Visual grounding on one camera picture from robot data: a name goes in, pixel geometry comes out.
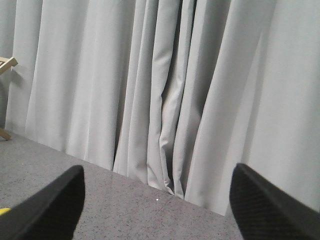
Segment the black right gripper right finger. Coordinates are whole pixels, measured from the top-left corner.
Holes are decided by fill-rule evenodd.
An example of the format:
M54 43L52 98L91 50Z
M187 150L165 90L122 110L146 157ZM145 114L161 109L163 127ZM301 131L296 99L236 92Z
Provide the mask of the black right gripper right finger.
M320 214L237 163L229 201L245 240L318 240Z

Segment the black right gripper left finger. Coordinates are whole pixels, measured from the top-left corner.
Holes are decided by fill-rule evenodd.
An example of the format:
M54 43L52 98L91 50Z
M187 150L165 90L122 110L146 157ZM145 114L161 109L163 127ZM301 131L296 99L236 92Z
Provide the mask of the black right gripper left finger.
M2 240L71 240L85 202L81 165L0 216Z

